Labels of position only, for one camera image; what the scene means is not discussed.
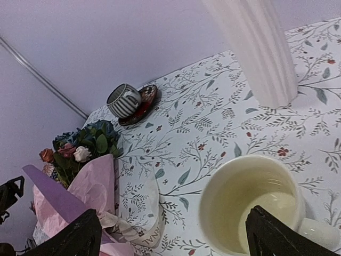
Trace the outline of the pink paper flower bouquet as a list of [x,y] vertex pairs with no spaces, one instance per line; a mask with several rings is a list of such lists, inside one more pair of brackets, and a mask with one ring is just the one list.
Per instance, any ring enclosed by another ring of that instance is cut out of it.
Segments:
[[119,134],[110,121],[90,123],[53,140],[40,152],[42,170],[22,169],[34,183],[34,206],[43,232],[53,238],[86,210],[95,210],[102,236],[100,255],[134,255],[129,244],[138,237],[115,215],[115,162]]

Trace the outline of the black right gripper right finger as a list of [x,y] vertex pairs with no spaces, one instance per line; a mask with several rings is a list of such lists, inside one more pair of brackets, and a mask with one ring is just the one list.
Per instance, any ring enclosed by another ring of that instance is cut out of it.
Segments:
[[336,255],[335,252],[293,231],[257,205],[246,220],[249,253],[254,255]]

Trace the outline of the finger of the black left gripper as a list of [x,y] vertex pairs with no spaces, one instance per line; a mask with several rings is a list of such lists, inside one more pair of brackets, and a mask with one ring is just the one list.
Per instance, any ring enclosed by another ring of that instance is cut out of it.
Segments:
[[10,216],[8,209],[13,206],[18,197],[24,194],[24,177],[18,176],[1,185],[1,224]]

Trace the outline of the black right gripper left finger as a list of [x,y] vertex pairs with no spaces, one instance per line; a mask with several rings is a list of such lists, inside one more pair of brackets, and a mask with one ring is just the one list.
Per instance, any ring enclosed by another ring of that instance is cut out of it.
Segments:
[[74,256],[100,254],[102,227],[96,211],[89,209],[58,234],[28,250],[26,256]]

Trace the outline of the cream printed ribbon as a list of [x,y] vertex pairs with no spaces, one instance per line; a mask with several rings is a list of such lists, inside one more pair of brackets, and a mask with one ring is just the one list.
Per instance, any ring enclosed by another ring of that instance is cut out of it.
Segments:
[[128,182],[120,195],[127,213],[121,217],[130,225],[122,232],[125,239],[134,244],[155,248],[161,240],[164,224],[161,220],[160,195],[154,172],[133,184]]

